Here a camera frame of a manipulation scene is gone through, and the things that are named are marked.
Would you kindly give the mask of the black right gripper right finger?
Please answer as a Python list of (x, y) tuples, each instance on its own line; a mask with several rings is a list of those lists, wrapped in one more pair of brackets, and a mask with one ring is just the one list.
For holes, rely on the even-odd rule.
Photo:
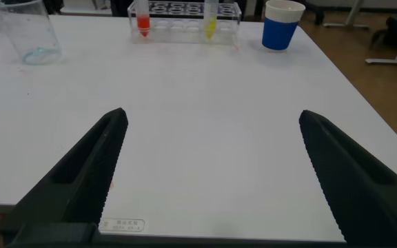
[(305, 149), (349, 245), (397, 245), (397, 174), (324, 116), (299, 117)]

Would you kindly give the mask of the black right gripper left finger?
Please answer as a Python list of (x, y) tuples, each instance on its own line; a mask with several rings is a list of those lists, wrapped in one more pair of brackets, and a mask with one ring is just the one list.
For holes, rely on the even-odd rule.
[(128, 118), (103, 115), (0, 222), (2, 230), (33, 223), (99, 223)]

